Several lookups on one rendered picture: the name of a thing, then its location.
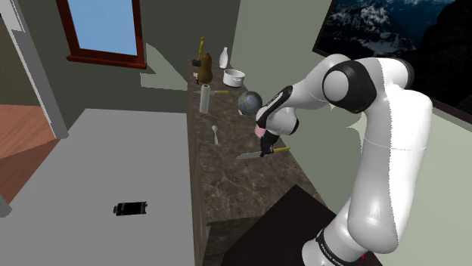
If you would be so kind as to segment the white paper towel roll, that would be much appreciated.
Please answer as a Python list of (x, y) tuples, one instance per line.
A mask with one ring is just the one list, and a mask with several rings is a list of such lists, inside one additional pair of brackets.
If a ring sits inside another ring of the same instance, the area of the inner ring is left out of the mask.
[(203, 84), (200, 90), (200, 109), (199, 111), (204, 114), (208, 114), (209, 102), (210, 102), (210, 86)]

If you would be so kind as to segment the dark robot stand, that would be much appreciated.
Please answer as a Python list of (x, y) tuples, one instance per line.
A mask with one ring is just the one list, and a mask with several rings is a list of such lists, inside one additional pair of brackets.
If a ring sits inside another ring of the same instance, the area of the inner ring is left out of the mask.
[(304, 266), (303, 245), (334, 218), (295, 184), (225, 252), (220, 266)]

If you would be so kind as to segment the grey door frame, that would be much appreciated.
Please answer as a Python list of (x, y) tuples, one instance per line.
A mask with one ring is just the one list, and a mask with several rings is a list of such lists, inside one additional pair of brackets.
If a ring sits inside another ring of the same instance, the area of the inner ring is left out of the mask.
[(57, 139), (67, 138), (69, 133), (64, 118), (57, 105), (18, 0), (0, 0), (0, 14), (54, 136)]

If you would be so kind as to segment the black cylindrical object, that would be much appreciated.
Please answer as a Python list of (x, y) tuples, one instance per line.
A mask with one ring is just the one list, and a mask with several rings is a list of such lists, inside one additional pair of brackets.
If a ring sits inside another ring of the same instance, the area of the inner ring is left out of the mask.
[(113, 207), (113, 213), (116, 216), (144, 215), (147, 207), (147, 202), (118, 203)]

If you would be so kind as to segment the brown butternut squash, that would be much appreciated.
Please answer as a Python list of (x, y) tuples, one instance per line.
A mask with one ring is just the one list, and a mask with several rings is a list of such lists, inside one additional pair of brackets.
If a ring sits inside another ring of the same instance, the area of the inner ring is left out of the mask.
[(213, 79), (212, 71), (212, 57), (209, 53), (206, 53), (201, 58), (200, 70), (197, 79), (200, 83), (208, 84)]

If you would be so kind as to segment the blue-grey globe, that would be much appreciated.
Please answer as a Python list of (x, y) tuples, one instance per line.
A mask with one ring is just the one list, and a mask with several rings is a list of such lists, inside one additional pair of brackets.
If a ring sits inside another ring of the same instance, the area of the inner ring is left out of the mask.
[(255, 115), (261, 107), (262, 98), (254, 91), (246, 91), (238, 99), (238, 110), (242, 115)]

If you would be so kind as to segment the white cooking pot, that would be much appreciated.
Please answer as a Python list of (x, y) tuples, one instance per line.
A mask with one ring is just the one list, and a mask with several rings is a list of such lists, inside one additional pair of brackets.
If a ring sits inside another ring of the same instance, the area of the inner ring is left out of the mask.
[(232, 88), (240, 88), (244, 84), (245, 76), (240, 70), (226, 69), (223, 73), (223, 83)]

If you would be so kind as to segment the yellow-handled kitchen knife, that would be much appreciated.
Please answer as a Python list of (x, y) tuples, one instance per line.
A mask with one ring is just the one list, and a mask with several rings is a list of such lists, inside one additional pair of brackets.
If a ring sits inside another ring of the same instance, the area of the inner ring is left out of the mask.
[[(274, 148), (272, 149), (269, 154), (272, 153), (279, 153), (279, 152), (284, 152), (290, 150), (290, 147), (279, 147), (279, 148)], [(236, 159), (253, 159), (253, 158), (258, 158), (261, 157), (261, 151), (256, 151), (252, 153), (242, 153), (240, 156), (237, 156)]]

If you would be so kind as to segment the red-framed window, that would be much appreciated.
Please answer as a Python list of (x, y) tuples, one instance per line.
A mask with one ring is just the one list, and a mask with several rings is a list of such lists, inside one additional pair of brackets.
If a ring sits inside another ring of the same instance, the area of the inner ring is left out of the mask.
[(55, 0), (68, 61), (144, 70), (140, 0)]

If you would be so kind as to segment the mountain wall picture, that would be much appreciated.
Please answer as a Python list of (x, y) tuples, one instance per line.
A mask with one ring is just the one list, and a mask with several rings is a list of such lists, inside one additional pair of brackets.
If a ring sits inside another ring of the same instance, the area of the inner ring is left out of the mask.
[(312, 50), (406, 60), (415, 90), (472, 125), (472, 0), (331, 0)]

